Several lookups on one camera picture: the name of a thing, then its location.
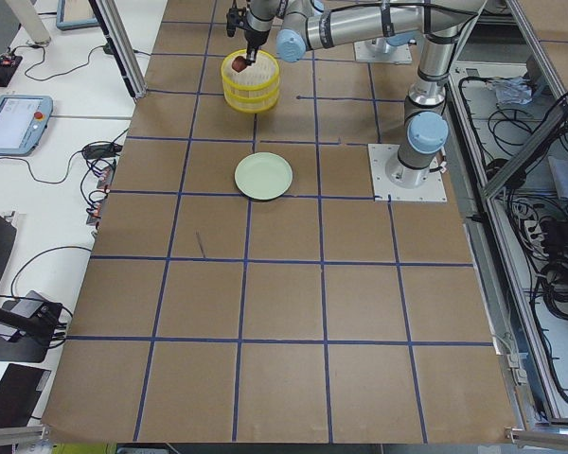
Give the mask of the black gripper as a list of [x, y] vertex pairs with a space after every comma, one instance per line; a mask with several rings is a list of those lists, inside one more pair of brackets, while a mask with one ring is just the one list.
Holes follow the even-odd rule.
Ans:
[[267, 42], [271, 30], [271, 2], [252, 0], [241, 7], [237, 1], [233, 1], [226, 13], [225, 29], [229, 38], [233, 38], [238, 29], [244, 31], [246, 62], [255, 63], [257, 48]]

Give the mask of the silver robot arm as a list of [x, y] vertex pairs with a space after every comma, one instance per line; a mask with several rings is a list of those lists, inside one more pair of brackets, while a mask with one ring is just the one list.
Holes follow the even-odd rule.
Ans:
[[424, 39], [417, 79], [404, 105], [405, 137], [387, 161], [388, 179], [398, 187], [424, 184], [434, 157], [444, 147], [449, 126], [443, 118], [446, 85], [453, 63], [481, 15], [483, 1], [374, 1], [327, 9], [318, 1], [249, 1], [231, 5], [226, 32], [242, 30], [246, 53], [233, 64], [242, 71], [255, 63], [274, 19], [280, 19], [276, 50], [297, 62], [308, 51], [383, 38], [390, 44], [417, 33]]

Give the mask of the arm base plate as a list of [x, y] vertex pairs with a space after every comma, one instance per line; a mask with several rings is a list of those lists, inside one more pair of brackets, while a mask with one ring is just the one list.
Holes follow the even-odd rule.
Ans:
[[355, 61], [386, 64], [411, 64], [409, 44], [392, 45], [384, 38], [366, 40], [354, 44]]
[[369, 144], [367, 149], [375, 201], [448, 201], [436, 158], [428, 167], [413, 170], [399, 161], [397, 144]]

